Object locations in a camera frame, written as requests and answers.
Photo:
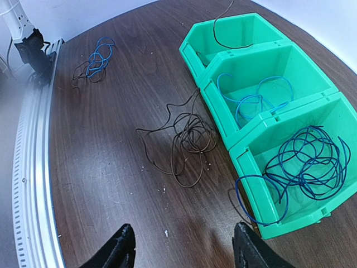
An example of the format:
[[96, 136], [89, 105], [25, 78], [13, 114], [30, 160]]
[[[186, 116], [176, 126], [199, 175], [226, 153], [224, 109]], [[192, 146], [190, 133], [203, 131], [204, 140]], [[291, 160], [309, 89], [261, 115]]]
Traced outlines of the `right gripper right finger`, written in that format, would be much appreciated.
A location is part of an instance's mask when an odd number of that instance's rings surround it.
[[244, 222], [235, 225], [232, 243], [235, 267], [287, 267], [287, 261]]

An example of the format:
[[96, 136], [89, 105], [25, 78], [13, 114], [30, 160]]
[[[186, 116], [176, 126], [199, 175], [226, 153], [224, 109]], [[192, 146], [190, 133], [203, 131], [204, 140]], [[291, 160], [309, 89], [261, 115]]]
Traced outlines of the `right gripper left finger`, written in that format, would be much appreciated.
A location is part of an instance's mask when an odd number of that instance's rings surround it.
[[81, 267], [134, 267], [135, 256], [134, 230], [129, 223], [125, 223]]

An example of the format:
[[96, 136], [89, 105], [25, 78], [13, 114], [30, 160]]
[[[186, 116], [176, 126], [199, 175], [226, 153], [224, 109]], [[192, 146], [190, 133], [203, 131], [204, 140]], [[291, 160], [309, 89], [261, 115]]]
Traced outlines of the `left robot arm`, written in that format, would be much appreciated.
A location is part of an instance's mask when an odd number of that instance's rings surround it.
[[48, 80], [52, 60], [42, 49], [45, 45], [42, 33], [30, 22], [20, 1], [1, 1], [1, 17], [9, 28], [22, 62], [29, 64], [40, 79]]

